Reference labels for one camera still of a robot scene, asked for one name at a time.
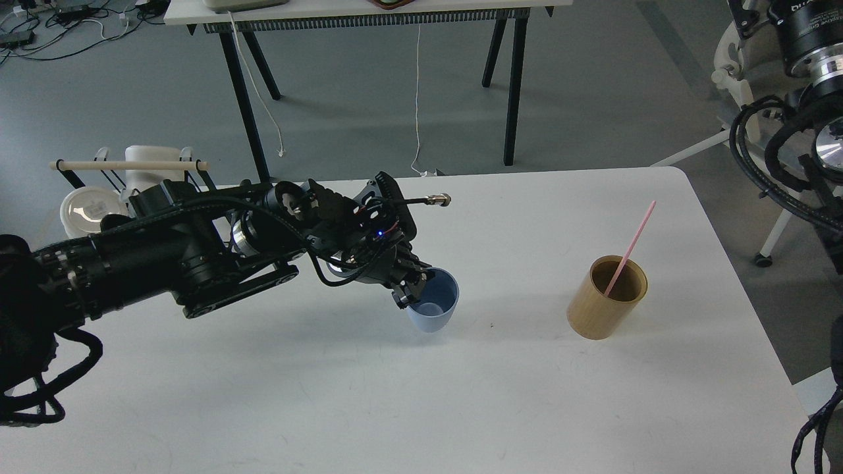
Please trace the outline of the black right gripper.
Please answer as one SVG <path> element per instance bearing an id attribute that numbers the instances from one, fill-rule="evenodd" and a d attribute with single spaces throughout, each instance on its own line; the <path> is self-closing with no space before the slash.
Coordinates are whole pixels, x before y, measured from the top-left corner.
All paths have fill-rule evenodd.
<path id="1" fill-rule="evenodd" d="M 776 32 L 789 77 L 825 77 L 841 69 L 842 2 L 765 1 L 764 14 L 744 1 L 729 1 L 738 33 L 749 38 L 765 18 Z"/>

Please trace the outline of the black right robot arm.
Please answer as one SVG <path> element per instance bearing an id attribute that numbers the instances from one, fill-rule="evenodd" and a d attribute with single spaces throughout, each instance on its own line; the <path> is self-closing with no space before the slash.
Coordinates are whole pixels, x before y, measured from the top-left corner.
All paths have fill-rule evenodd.
<path id="1" fill-rule="evenodd" d="M 807 79 L 800 92 L 741 100 L 729 147 L 744 174 L 783 210 L 813 225 L 837 272 L 841 271 L 841 2 L 772 1 L 767 22 L 775 32 L 785 75 Z M 764 147 L 759 167 L 746 146 L 749 120 L 777 110 L 782 126 Z M 780 150 L 799 132 L 812 132 L 798 156 L 801 176 L 789 173 Z"/>

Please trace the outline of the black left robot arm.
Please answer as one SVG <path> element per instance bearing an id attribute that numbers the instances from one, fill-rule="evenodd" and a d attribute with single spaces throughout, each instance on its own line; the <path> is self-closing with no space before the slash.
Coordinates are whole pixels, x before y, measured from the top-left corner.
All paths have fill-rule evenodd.
<path id="1" fill-rule="evenodd" d="M 2 236 L 2 424 L 63 420 L 60 391 L 103 355 L 87 320 L 170 293 L 193 319 L 298 276 L 307 255 L 328 287 L 388 288 L 439 330 L 458 299 L 444 270 L 414 254 L 408 207 L 446 207 L 446 194 L 407 199 L 380 172 L 356 197 L 316 181 L 252 184 L 199 192 L 164 180 L 130 197 L 132 216 L 105 217 L 100 231 L 31 251 Z"/>

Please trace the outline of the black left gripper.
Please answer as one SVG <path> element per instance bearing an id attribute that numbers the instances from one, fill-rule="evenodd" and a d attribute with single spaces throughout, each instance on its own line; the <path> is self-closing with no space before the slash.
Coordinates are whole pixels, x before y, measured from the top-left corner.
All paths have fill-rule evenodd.
<path id="1" fill-rule="evenodd" d="M 356 197 L 346 197 L 310 179 L 280 181 L 273 212 L 304 239 L 320 281 L 329 287 L 351 282 L 392 288 L 398 308 L 419 303 L 433 268 L 412 251 L 418 228 L 410 205 L 448 207 L 447 193 L 404 197 L 397 180 L 379 172 Z"/>

